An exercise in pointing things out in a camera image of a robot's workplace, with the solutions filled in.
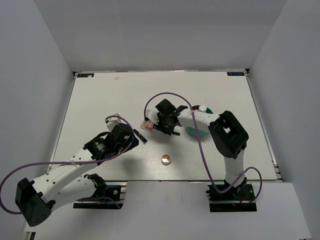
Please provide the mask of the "dark red lip gloss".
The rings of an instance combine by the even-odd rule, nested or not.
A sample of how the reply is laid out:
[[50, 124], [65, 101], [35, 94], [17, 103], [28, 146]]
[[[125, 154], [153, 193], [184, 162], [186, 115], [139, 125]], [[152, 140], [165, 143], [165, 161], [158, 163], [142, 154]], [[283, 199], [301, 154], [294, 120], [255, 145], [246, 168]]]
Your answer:
[[180, 136], [180, 135], [181, 135], [181, 133], [180, 133], [180, 132], [173, 131], [173, 132], [172, 132], [172, 135]]

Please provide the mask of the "white lotion bottle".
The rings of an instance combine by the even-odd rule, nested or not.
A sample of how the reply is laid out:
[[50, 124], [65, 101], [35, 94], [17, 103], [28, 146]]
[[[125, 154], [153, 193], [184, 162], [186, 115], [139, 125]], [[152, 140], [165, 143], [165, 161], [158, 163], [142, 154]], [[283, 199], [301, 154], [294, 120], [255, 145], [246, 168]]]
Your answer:
[[207, 112], [207, 107], [205, 105], [200, 105], [198, 107], [198, 111], [199, 112], [203, 112], [203, 113], [206, 113]]

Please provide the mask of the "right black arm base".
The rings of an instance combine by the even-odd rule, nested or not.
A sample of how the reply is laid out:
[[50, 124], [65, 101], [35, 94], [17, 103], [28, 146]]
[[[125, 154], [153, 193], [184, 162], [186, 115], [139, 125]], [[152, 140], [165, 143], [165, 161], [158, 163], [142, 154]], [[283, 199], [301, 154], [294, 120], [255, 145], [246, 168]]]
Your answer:
[[208, 185], [209, 210], [211, 213], [237, 213], [237, 212], [256, 212], [257, 205], [252, 201], [255, 197], [254, 189], [251, 184], [246, 184], [238, 195], [231, 191], [224, 194], [218, 193], [212, 185]]

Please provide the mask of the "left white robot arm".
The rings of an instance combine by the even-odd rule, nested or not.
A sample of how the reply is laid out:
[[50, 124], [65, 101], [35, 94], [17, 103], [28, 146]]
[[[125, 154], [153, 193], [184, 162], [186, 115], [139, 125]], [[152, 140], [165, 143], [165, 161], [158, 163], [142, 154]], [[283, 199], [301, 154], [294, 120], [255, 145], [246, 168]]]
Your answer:
[[114, 159], [139, 145], [133, 129], [119, 123], [87, 142], [67, 163], [33, 180], [17, 184], [15, 204], [30, 227], [43, 223], [53, 211], [74, 201], [111, 200], [105, 180], [88, 171], [103, 159]]

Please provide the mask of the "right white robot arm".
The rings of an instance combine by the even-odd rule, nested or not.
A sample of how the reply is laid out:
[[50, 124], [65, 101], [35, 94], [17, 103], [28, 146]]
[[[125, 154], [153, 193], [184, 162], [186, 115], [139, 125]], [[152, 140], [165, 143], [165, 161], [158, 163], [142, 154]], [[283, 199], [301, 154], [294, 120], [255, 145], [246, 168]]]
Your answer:
[[221, 114], [208, 113], [206, 109], [184, 105], [175, 107], [167, 99], [155, 108], [156, 111], [149, 110], [146, 117], [157, 131], [178, 136], [175, 127], [184, 127], [194, 129], [196, 134], [202, 131], [211, 135], [216, 149], [224, 157], [226, 195], [233, 200], [242, 196], [247, 183], [243, 158], [249, 135], [233, 113], [228, 110]]

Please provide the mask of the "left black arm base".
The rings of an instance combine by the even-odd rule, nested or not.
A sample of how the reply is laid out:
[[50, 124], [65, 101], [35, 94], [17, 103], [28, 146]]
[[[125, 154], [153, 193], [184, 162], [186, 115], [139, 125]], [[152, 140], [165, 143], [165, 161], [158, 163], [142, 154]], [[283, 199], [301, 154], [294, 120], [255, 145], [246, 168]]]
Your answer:
[[120, 210], [126, 197], [126, 182], [106, 182], [106, 187], [95, 192], [93, 200], [75, 201], [74, 209]]

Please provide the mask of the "eyeshadow palette clear case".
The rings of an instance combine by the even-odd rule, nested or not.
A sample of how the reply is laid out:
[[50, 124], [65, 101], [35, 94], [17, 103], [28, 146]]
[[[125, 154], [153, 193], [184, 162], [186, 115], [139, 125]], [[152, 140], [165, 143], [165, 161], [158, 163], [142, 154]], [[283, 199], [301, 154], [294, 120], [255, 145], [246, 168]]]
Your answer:
[[155, 123], [152, 122], [151, 120], [144, 120], [141, 125], [140, 125], [140, 128], [142, 130], [146, 130], [148, 132], [152, 132], [153, 129], [154, 129], [154, 126], [155, 126]]

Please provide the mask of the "round beige powder compact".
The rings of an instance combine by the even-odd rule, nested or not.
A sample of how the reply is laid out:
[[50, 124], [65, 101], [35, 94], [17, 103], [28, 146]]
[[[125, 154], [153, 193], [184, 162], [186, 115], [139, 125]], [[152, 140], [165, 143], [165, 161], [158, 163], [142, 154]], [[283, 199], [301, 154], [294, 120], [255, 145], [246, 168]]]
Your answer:
[[170, 165], [172, 162], [172, 158], [168, 155], [168, 154], [165, 154], [161, 157], [161, 163], [165, 166], [168, 166]]

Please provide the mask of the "left blue corner label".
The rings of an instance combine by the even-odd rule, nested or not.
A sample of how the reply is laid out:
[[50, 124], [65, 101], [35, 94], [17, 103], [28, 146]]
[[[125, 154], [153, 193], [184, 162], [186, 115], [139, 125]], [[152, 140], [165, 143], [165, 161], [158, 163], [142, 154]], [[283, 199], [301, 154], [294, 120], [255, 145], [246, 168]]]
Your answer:
[[77, 78], [93, 78], [94, 73], [78, 73]]

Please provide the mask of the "blue corner label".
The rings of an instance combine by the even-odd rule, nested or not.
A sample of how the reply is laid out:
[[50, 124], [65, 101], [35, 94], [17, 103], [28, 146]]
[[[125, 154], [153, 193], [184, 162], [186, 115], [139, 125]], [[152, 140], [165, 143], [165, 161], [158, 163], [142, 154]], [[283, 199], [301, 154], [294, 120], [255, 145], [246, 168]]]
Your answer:
[[245, 73], [244, 72], [239, 72], [239, 71], [228, 71], [227, 72], [227, 75], [228, 76], [233, 76], [233, 77], [235, 77], [235, 76], [245, 76]]
[[94, 73], [78, 73], [77, 78], [93, 78]]

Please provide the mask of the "right blue corner label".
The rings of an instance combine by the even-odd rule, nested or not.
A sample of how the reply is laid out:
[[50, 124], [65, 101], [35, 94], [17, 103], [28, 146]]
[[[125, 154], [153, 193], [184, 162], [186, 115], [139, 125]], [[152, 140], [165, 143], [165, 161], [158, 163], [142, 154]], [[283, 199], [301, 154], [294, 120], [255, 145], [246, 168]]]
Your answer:
[[245, 73], [244, 72], [239, 72], [239, 71], [228, 71], [227, 72], [227, 75], [228, 76], [233, 76], [233, 77], [235, 77], [235, 76], [245, 76]]

